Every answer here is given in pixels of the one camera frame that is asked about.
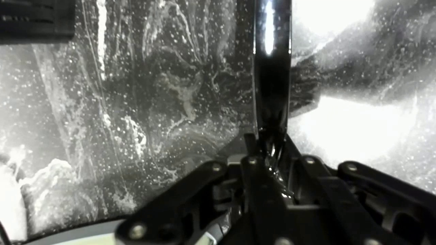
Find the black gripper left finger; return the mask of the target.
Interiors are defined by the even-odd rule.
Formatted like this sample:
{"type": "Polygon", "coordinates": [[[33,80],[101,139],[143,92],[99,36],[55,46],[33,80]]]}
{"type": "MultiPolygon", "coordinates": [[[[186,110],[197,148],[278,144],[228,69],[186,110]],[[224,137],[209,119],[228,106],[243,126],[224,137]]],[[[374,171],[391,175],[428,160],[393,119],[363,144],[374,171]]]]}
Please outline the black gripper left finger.
{"type": "Polygon", "coordinates": [[[216,245],[292,245],[272,159],[206,162],[115,231],[118,245],[197,245],[205,235],[216,245]]]}

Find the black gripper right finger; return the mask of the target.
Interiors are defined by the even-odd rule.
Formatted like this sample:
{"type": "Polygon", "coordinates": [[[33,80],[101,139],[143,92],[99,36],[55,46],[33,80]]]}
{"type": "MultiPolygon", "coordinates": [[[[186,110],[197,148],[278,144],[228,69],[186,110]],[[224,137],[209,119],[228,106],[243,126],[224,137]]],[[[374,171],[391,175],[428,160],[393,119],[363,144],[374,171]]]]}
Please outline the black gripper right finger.
{"type": "Polygon", "coordinates": [[[334,245],[436,245],[436,196],[356,160],[337,168],[291,137],[280,166],[292,208],[325,212],[334,245]]]}

